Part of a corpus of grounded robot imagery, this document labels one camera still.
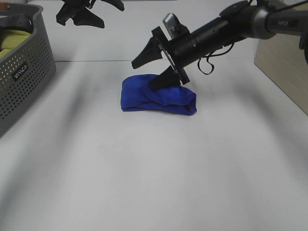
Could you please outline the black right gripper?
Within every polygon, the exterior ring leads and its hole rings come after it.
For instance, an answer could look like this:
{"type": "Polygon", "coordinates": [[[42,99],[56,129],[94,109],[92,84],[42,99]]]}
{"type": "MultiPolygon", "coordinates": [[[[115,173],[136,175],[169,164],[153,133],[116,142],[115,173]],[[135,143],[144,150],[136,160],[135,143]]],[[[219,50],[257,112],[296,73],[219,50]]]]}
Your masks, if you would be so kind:
{"type": "Polygon", "coordinates": [[[141,53],[131,62],[137,69],[149,62],[162,59],[162,51],[171,58],[172,65],[153,78],[150,89],[162,89],[190,82],[184,67],[231,41],[231,25],[224,19],[214,19],[192,33],[167,40],[160,27],[152,31],[151,37],[141,53]]]}

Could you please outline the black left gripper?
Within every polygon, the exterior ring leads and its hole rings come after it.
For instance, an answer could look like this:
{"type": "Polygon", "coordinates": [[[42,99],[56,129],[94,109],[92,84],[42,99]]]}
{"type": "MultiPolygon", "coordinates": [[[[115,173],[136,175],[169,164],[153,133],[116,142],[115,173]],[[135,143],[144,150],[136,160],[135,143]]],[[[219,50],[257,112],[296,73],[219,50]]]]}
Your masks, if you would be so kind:
{"type": "MultiPolygon", "coordinates": [[[[120,11],[124,11],[121,0],[102,0],[120,11]]],[[[93,26],[104,28],[104,21],[88,9],[92,9],[96,0],[64,0],[64,4],[56,15],[56,22],[65,26],[68,19],[72,19],[76,26],[93,26]]]]}

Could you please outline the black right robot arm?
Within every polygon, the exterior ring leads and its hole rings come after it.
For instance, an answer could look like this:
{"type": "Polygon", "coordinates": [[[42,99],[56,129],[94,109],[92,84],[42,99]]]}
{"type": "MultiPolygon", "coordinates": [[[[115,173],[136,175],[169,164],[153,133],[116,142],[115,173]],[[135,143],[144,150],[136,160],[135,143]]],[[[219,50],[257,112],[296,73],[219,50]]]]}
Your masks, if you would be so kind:
{"type": "Polygon", "coordinates": [[[170,66],[149,84],[151,89],[160,89],[188,83],[184,67],[246,38],[270,39],[276,34],[299,36],[299,49],[307,55],[308,12],[294,10],[294,7],[295,4],[282,4],[278,9],[267,0],[259,0],[256,5],[243,0],[230,5],[194,32],[181,24],[175,14],[169,13],[163,23],[171,40],[166,38],[161,27],[152,30],[153,36],[132,61],[132,67],[137,69],[161,59],[164,53],[170,66]]]}

